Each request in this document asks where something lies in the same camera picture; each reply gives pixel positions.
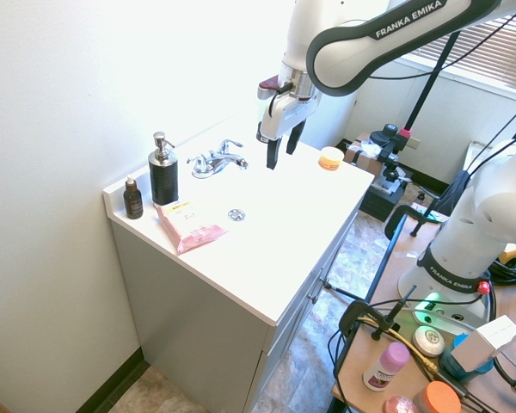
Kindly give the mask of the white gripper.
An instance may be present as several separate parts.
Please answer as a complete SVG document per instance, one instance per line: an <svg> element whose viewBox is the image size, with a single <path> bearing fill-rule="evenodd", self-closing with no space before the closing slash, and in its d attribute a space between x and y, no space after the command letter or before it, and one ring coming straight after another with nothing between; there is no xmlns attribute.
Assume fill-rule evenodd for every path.
<svg viewBox="0 0 516 413"><path fill-rule="evenodd" d="M292 129L286 146L286 153L292 155L304 130L304 121L316 111L320 92L312 88L308 95L302 95L295 88L276 91L259 88L257 96L261 100L269 98L258 126L257 139L267 143L267 168L274 170L282 135Z"/></svg>

